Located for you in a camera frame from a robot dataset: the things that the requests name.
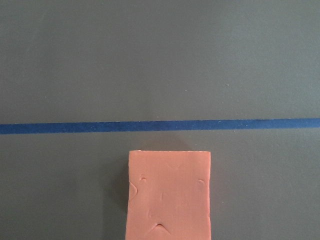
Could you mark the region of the orange foam block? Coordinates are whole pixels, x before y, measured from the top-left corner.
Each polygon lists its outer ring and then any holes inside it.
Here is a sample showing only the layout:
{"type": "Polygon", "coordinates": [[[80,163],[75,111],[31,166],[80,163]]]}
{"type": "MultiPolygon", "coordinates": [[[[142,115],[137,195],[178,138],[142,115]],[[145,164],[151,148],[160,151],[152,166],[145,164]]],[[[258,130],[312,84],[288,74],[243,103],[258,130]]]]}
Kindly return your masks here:
{"type": "Polygon", "coordinates": [[[211,153],[132,150],[127,240],[209,240],[211,153]]]}

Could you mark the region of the brown paper table cover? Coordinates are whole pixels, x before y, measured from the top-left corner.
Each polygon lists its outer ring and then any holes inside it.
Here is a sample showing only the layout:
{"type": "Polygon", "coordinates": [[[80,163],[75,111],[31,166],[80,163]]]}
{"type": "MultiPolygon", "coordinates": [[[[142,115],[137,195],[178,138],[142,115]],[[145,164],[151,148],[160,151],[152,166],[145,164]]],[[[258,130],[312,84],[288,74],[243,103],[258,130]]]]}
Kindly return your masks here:
{"type": "MultiPolygon", "coordinates": [[[[2,124],[320,116],[317,0],[3,0],[2,124]]],[[[320,130],[0,137],[3,240],[122,240],[131,150],[211,152],[215,240],[320,237],[320,130]]]]}

